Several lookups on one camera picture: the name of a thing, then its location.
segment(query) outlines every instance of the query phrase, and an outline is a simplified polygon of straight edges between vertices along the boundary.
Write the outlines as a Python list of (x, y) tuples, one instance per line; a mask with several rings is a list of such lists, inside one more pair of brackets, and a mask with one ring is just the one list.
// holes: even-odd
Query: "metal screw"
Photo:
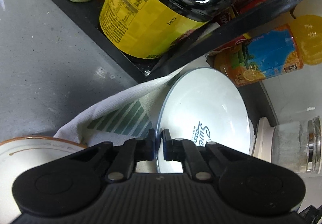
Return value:
[(112, 172), (107, 175), (109, 180), (118, 181), (124, 178), (124, 175), (121, 172)]
[(151, 71), (144, 71), (144, 76), (148, 76), (148, 75), (150, 75), (150, 73), (151, 73)]
[(210, 173), (204, 172), (204, 171), (198, 172), (196, 174), (196, 179), (197, 180), (201, 180), (201, 181), (210, 180), (211, 179), (211, 175), (210, 175)]

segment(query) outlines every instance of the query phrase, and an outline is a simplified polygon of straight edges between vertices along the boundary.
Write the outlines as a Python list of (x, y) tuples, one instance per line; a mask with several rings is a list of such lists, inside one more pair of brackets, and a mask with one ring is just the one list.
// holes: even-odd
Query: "juice bottle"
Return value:
[(214, 67), (243, 86), (321, 62), (322, 17), (307, 15), (220, 52)]

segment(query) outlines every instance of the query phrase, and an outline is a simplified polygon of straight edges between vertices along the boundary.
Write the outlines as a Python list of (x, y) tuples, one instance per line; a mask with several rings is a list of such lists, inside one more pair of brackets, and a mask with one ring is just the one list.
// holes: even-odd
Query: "gray surface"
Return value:
[(53, 135), (135, 84), (51, 0), (0, 0), (0, 141)]

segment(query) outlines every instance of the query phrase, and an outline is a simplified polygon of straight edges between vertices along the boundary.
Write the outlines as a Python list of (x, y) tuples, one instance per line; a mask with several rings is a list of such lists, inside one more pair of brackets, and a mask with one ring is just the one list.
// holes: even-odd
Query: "black tray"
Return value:
[(102, 7), (97, 0), (74, 3), (68, 0), (52, 0), (71, 20), (96, 42), (126, 73), (141, 83), (166, 76), (185, 64), (207, 54), (213, 49), (265, 24), (294, 8), (301, 0), (268, 0), (236, 17), (212, 32), (206, 39), (197, 41), (207, 28), (204, 25), (187, 39), (168, 51), (160, 60), (135, 63), (119, 51), (99, 30), (99, 12)]

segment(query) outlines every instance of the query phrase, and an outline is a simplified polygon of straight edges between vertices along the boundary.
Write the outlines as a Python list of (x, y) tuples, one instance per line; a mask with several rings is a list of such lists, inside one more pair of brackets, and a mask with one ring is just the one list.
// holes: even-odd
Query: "transparent container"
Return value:
[(273, 133), (271, 162), (298, 174), (319, 173), (320, 117), (276, 126)]

